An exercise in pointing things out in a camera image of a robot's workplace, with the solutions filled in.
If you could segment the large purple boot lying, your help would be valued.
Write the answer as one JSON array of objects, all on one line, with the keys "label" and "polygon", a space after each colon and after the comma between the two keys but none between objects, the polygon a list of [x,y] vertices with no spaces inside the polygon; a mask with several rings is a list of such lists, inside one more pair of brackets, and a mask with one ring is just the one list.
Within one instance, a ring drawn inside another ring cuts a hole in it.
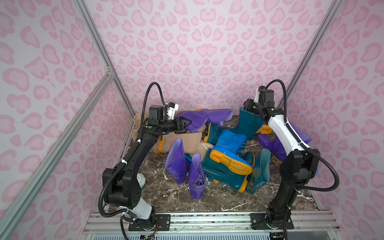
[{"label": "large purple boot lying", "polygon": [[187,127],[187,130],[191,133],[203,132],[206,129],[207,117],[197,113],[197,112],[181,112],[177,114],[177,117],[183,117],[190,120],[192,123]]},{"label": "large purple boot lying", "polygon": [[201,109],[197,111],[198,114],[208,118],[207,122],[222,126],[224,122],[232,119],[233,111],[226,109],[208,110]]}]

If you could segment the blue rain boot yellow sole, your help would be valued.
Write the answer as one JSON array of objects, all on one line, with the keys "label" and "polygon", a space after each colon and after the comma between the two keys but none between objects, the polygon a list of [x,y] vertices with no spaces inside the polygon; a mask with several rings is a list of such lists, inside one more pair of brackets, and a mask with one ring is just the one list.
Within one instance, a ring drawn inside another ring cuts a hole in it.
[{"label": "blue rain boot yellow sole", "polygon": [[237,151],[245,141],[245,135],[236,134],[230,130],[223,130],[210,153],[210,158],[217,163],[225,165],[235,174],[248,175],[253,170],[252,165],[237,155]]}]

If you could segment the beige rain boot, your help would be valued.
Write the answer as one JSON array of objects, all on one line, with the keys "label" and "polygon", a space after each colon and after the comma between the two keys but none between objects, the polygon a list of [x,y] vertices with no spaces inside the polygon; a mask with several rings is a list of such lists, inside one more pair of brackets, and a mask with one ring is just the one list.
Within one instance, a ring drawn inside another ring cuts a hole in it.
[{"label": "beige rain boot", "polygon": [[137,140],[139,135],[139,130],[141,126],[141,116],[142,116],[141,114],[136,114],[133,118],[134,125],[133,125],[133,129],[131,130],[131,136],[134,142]]},{"label": "beige rain boot", "polygon": [[178,138],[182,140],[184,152],[190,156],[201,154],[201,157],[204,158],[208,150],[214,147],[212,144],[202,140],[202,132],[185,134],[169,133],[160,137],[152,147],[152,151],[154,153],[168,153]]}]

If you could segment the purple rain boot small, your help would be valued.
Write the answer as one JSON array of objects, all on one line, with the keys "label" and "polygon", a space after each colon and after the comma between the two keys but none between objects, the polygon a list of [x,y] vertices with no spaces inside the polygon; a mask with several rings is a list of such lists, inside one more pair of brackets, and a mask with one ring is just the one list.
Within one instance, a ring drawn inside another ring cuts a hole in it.
[{"label": "purple rain boot small", "polygon": [[272,140],[266,135],[259,134],[257,136],[257,140],[264,149],[268,149],[271,152],[271,154],[278,162],[282,163],[285,161],[287,158],[287,153],[279,138]]},{"label": "purple rain boot small", "polygon": [[295,130],[298,136],[306,143],[309,144],[312,141],[312,138],[305,133],[303,133],[299,128],[297,128],[293,123],[290,123],[291,127]]}]

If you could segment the large purple boot lying front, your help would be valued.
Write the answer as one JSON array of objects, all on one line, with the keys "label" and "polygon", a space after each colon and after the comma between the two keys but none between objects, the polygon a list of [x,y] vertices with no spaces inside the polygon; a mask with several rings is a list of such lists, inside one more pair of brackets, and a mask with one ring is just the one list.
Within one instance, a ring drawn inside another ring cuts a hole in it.
[{"label": "large purple boot lying front", "polygon": [[197,112],[181,112],[177,114],[177,117],[183,117],[190,120],[192,123],[187,127],[187,130],[191,133],[203,132],[206,129],[207,117],[197,113]]}]

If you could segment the teal rain boot upright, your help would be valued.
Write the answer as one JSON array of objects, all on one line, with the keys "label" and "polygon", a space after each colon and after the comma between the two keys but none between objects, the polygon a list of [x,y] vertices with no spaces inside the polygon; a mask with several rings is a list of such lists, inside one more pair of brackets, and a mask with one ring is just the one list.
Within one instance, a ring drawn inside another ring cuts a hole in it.
[{"label": "teal rain boot upright", "polygon": [[240,107],[238,125],[235,128],[219,127],[219,132],[223,130],[229,130],[235,134],[243,134],[248,142],[254,139],[255,134],[268,135],[273,131],[268,125],[263,124],[259,116],[244,110],[244,107]]}]

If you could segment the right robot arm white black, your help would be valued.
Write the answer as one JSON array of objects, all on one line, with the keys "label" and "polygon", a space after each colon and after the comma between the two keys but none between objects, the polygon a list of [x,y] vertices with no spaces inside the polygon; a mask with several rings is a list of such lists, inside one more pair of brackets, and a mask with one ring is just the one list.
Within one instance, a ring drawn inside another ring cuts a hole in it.
[{"label": "right robot arm white black", "polygon": [[252,99],[244,102],[244,110],[256,114],[273,129],[287,154],[287,159],[280,165],[282,180],[277,195],[269,203],[265,219],[254,223],[252,228],[285,230],[299,188],[315,176],[319,161],[306,151],[308,145],[292,128],[284,110],[274,107],[271,102],[256,103]]}]

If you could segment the left aluminium frame strut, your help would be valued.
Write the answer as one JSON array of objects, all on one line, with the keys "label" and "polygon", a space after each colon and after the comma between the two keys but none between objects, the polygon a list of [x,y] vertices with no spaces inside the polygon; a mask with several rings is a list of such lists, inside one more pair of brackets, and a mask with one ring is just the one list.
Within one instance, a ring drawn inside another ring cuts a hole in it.
[{"label": "left aluminium frame strut", "polygon": [[58,162],[63,157],[69,145],[83,126],[91,111],[100,100],[104,91],[114,80],[115,74],[107,72],[102,81],[95,88],[89,98],[85,101],[74,119],[65,129],[64,133],[51,148],[50,152],[44,158],[42,164],[30,177],[20,194],[12,202],[8,210],[1,219],[1,239],[7,240],[23,218],[24,214],[33,203],[39,191],[53,172]]}]

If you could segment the purple rain boot front left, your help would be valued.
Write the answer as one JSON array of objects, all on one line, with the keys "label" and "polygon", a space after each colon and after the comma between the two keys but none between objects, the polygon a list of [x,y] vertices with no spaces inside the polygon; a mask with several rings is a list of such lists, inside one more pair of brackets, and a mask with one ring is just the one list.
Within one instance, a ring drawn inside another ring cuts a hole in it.
[{"label": "purple rain boot front left", "polygon": [[175,179],[175,182],[182,185],[186,180],[189,165],[190,161],[185,157],[183,141],[181,138],[177,138],[167,155],[165,168]]}]

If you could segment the large teal boot yellow sole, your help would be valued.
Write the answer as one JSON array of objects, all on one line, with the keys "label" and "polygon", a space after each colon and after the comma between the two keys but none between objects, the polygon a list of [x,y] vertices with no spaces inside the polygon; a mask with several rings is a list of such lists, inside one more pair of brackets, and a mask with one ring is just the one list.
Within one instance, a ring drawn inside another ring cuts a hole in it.
[{"label": "large teal boot yellow sole", "polygon": [[255,156],[247,152],[242,158],[237,154],[215,147],[209,150],[202,160],[205,174],[214,182],[228,184],[238,192],[243,192],[248,183],[247,176],[251,174],[255,166]]}]

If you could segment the small white alarm clock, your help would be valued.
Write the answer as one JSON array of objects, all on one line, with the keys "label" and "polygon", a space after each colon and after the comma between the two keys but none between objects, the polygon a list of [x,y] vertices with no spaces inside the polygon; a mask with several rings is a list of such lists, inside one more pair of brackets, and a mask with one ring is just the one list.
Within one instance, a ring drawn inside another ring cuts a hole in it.
[{"label": "small white alarm clock", "polygon": [[146,178],[144,177],[143,174],[137,173],[137,180],[140,185],[140,188],[142,189],[144,185],[146,184]]}]

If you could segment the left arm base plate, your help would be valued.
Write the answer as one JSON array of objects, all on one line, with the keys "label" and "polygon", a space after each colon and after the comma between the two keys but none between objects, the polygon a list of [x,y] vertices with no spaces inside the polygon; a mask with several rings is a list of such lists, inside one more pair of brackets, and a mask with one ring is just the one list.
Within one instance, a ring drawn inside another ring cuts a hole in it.
[{"label": "left arm base plate", "polygon": [[151,215],[148,220],[136,219],[129,225],[130,232],[143,231],[168,231],[170,229],[171,215],[155,214]]}]

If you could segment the left back aluminium post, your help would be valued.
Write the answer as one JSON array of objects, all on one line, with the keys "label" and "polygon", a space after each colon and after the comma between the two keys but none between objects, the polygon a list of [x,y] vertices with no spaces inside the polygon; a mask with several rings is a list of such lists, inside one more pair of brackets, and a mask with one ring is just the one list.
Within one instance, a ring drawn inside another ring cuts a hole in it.
[{"label": "left back aluminium post", "polygon": [[120,79],[116,73],[116,70],[114,68],[114,65],[111,62],[111,59],[107,53],[107,49],[106,49],[106,47],[102,41],[102,38],[101,38],[97,28],[96,28],[96,25],[93,21],[91,13],[89,12],[89,9],[87,7],[86,2],[83,0],[74,0],[73,2],[75,4],[75,6],[77,7],[77,9],[78,9],[78,11],[79,11],[84,23],[85,23],[85,27],[89,31],[89,33],[90,33],[90,35],[94,41],[96,49],[98,50],[106,68],[108,69],[108,73],[110,73],[112,75],[113,81],[114,81],[115,85],[117,86],[117,89],[118,89],[120,96],[123,98],[123,102],[124,102],[125,106],[127,107],[131,117],[133,118],[135,115],[135,112],[134,112],[134,110],[133,110],[133,108],[129,102],[129,99],[127,97],[126,92],[123,89],[123,84],[121,83],[121,81],[120,81]]}]

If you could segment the right aluminium frame post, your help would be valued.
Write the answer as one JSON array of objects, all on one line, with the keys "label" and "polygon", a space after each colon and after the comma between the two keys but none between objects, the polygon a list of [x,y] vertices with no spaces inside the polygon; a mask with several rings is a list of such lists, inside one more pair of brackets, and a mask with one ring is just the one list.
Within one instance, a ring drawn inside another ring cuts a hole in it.
[{"label": "right aluminium frame post", "polygon": [[328,29],[330,28],[331,24],[333,23],[334,19],[337,17],[339,11],[342,9],[343,4],[345,1],[343,0],[333,0],[329,9],[327,10],[327,13],[325,14],[321,24],[319,25],[313,39],[311,40],[309,47],[307,51],[304,54],[304,57],[302,61],[300,62],[295,74],[293,75],[288,87],[287,87],[287,97],[285,98],[288,100],[288,97],[293,92],[295,86],[299,82],[301,76],[304,73],[304,70],[308,66],[308,64],[311,61],[311,58],[315,54],[318,46],[320,45],[323,37],[327,33]]}]

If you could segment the aluminium front rail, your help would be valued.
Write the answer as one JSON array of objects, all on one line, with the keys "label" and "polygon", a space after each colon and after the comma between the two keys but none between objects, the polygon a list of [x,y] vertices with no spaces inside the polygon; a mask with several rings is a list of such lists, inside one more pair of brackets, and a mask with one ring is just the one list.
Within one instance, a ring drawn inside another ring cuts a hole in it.
[{"label": "aluminium front rail", "polygon": [[[103,218],[91,214],[83,231],[83,240],[281,240],[282,230],[264,226],[253,230],[262,212],[216,212],[159,214],[157,231],[139,231],[125,223],[121,232],[120,218]],[[344,236],[330,211],[293,211],[287,226],[290,240],[342,240]]]}]

